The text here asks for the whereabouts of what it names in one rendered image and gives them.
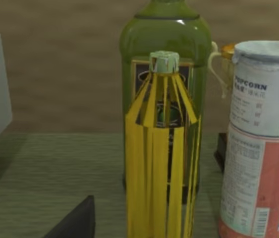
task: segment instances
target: transparent green bottle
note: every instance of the transparent green bottle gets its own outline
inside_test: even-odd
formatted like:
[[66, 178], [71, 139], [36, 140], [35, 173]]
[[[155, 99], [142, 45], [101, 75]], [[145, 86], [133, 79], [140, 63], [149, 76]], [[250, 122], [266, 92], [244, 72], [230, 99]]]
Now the transparent green bottle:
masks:
[[[159, 50], [180, 54], [181, 78], [193, 99], [196, 115], [202, 115], [211, 35], [206, 22], [197, 12], [189, 8], [184, 0], [151, 0], [125, 26], [119, 47], [122, 56], [124, 115], [148, 74], [150, 52]], [[192, 147], [199, 144], [193, 139], [196, 132], [196, 126], [190, 126], [186, 133], [187, 146], [183, 168], [185, 193]]]

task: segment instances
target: blurred background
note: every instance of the blurred background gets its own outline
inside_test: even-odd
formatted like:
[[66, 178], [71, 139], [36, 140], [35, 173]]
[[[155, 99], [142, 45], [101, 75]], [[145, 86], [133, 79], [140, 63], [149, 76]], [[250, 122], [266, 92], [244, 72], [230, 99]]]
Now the blurred background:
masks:
[[[148, 0], [0, 0], [14, 121], [9, 131], [120, 132], [118, 38]], [[279, 40], [279, 0], [188, 0], [221, 47]], [[207, 81], [204, 131], [225, 131], [230, 99]]]

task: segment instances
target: nutrition label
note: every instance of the nutrition label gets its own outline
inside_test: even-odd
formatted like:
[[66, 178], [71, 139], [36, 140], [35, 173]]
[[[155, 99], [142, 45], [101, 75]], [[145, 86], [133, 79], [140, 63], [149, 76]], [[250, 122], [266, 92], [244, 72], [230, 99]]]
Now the nutrition label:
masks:
[[231, 229], [251, 235], [265, 143], [229, 127], [221, 218]]
[[279, 136], [279, 67], [263, 71], [241, 66], [235, 72], [231, 123], [251, 134]]

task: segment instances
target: table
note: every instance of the table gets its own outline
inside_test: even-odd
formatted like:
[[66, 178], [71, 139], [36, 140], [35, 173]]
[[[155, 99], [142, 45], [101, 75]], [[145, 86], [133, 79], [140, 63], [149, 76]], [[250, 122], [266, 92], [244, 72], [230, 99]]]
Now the table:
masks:
[[[205, 134], [195, 238], [217, 238], [222, 174]], [[96, 203], [96, 238], [126, 237], [121, 134], [3, 134], [0, 238], [41, 238], [87, 195]]]

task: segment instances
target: black object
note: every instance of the black object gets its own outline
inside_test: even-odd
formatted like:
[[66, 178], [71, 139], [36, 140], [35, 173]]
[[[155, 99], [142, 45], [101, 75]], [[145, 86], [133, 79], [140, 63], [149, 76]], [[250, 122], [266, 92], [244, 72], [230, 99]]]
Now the black object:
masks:
[[94, 238], [94, 197], [88, 196], [44, 238]]
[[219, 133], [217, 150], [214, 153], [214, 157], [215, 157], [222, 173], [224, 173], [226, 148], [227, 148], [227, 134]]
[[[123, 187], [126, 190], [126, 179], [125, 175], [123, 175]], [[199, 192], [199, 183], [197, 183], [196, 192], [198, 194]], [[167, 202], [169, 202], [169, 196], [170, 196], [170, 185], [167, 186]], [[188, 198], [188, 186], [183, 186], [182, 188], [182, 204], [187, 204], [187, 198]]]

